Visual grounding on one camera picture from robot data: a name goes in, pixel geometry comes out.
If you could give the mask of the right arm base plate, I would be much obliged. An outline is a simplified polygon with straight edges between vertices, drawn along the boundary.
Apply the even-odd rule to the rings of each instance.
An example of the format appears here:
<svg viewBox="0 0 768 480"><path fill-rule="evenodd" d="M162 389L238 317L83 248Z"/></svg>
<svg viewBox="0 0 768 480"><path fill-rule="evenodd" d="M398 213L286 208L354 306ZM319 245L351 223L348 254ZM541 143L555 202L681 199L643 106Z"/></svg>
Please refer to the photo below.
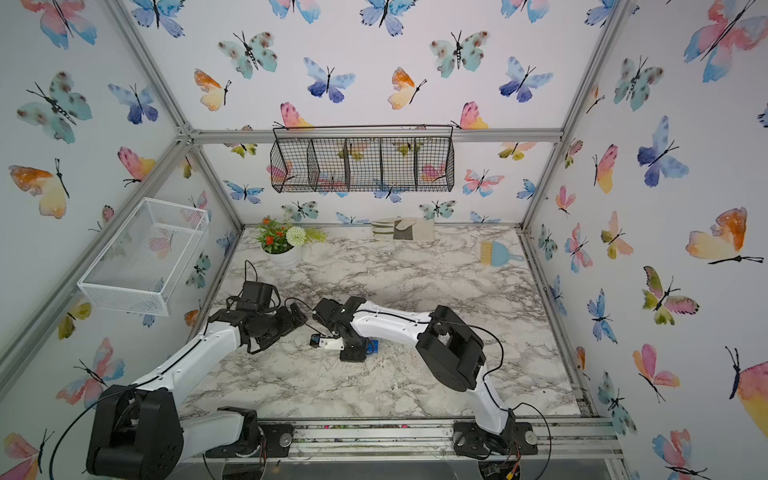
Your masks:
<svg viewBox="0 0 768 480"><path fill-rule="evenodd" d="M538 437L532 425L509 420L500 434L489 433L475 422L455 422L452 444L458 456L484 460L492 455L537 455Z"/></svg>

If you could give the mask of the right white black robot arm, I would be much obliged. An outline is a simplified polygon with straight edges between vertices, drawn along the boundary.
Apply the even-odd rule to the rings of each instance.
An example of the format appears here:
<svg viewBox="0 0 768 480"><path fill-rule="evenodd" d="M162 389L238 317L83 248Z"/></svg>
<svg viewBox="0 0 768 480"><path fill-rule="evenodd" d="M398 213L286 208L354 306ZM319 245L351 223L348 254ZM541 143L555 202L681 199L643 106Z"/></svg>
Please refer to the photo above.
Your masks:
<svg viewBox="0 0 768 480"><path fill-rule="evenodd" d="M341 341L343 362L363 362L370 340L415 349L439 383L467 395L482 431L506 444L512 442L515 417L489 382L484 343L450 308L406 312L361 297L351 297L344 304L324 298L312 316Z"/></svg>

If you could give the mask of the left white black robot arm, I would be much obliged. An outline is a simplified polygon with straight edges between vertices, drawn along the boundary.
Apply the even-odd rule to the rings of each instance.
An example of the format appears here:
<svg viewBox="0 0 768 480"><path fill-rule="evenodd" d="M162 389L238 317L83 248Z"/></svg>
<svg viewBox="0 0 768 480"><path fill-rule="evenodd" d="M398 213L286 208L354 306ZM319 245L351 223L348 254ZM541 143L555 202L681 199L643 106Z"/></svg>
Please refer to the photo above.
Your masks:
<svg viewBox="0 0 768 480"><path fill-rule="evenodd" d="M183 421L179 408L225 357L241 347L265 351L305 324L297 306L281 304L276 288L245 282L240 295L214 313L204 331L163 364L128 386L105 390L95 403L86 471L117 479L165 479L198 455L257 458L289 454L294 429L263 426L252 409L222 407Z"/></svg>

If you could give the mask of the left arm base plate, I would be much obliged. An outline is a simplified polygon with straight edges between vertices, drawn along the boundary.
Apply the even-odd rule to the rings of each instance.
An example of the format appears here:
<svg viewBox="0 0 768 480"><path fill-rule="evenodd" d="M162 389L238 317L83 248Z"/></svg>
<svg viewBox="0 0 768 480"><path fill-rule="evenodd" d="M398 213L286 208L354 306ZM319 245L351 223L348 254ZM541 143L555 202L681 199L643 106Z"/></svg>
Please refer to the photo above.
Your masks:
<svg viewBox="0 0 768 480"><path fill-rule="evenodd" d="M268 423L245 427L241 438L236 442L210 449L205 452L205 456L215 459L287 458L294 433L294 426L289 423Z"/></svg>

